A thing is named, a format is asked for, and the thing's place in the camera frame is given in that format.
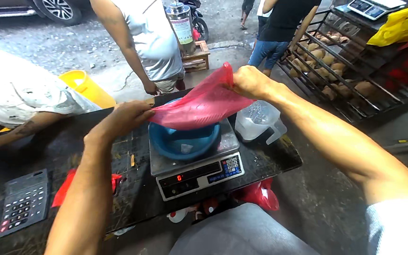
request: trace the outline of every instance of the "car wheel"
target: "car wheel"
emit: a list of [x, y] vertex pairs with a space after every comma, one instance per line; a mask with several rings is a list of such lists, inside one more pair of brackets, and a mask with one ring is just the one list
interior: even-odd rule
[[72, 26], [80, 23], [81, 11], [71, 0], [34, 0], [37, 8], [55, 22]]

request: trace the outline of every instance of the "digital scale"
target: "digital scale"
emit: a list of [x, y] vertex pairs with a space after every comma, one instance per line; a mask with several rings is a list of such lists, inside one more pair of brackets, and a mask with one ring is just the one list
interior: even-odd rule
[[401, 0], [353, 0], [347, 8], [370, 20], [377, 20], [384, 14], [404, 8], [406, 4]]
[[204, 155], [190, 161], [160, 155], [149, 142], [150, 173], [156, 178], [163, 201], [239, 177], [245, 173], [240, 144], [228, 119], [219, 122], [220, 138]]

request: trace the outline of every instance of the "hand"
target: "hand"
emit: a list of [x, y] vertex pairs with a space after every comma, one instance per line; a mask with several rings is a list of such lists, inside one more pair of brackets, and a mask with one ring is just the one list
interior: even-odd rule
[[158, 94], [158, 88], [155, 83], [151, 80], [147, 80], [143, 82], [144, 90], [149, 95], [156, 96]]
[[290, 91], [286, 85], [271, 80], [256, 67], [249, 65], [242, 66], [234, 73], [233, 90], [244, 97], [265, 101]]
[[85, 141], [112, 142], [117, 136], [128, 134], [144, 121], [154, 116], [146, 102], [131, 101], [116, 105], [112, 113], [97, 124], [85, 137]]

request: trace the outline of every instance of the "pink plastic bag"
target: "pink plastic bag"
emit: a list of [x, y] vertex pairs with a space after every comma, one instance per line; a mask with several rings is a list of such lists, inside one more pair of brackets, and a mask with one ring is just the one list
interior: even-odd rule
[[153, 108], [156, 113], [149, 121], [176, 130], [192, 130], [227, 118], [254, 101], [227, 89], [225, 84], [234, 86], [228, 62], [181, 100]]
[[237, 200], [257, 204], [264, 210], [278, 211], [280, 205], [275, 193], [270, 189], [272, 178], [253, 183], [245, 188], [234, 191], [233, 196]]

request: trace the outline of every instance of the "yellow bucket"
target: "yellow bucket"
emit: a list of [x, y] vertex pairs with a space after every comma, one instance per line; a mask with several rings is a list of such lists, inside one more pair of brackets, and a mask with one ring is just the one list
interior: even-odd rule
[[69, 87], [80, 93], [89, 101], [100, 106], [102, 109], [114, 107], [116, 101], [101, 89], [89, 75], [83, 70], [72, 70], [58, 76]]

